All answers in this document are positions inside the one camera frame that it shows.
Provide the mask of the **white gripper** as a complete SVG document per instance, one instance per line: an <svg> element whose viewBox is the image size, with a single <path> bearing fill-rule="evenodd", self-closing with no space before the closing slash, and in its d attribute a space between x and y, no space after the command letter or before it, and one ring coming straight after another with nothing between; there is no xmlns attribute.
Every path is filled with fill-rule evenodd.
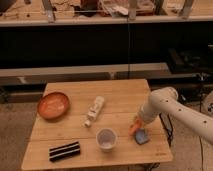
<svg viewBox="0 0 213 171"><path fill-rule="evenodd" d="M160 111L148 103L143 104L138 110L138 117L143 125L152 123L159 114Z"/></svg>

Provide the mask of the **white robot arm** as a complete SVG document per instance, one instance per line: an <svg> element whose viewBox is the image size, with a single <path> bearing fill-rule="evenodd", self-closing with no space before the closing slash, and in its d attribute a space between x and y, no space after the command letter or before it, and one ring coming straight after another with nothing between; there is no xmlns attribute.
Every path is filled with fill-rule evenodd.
<svg viewBox="0 0 213 171"><path fill-rule="evenodd" d="M137 116L143 124L150 124L159 114L170 114L213 145L213 118L178 102L178 92L173 87L152 91L139 108Z"/></svg>

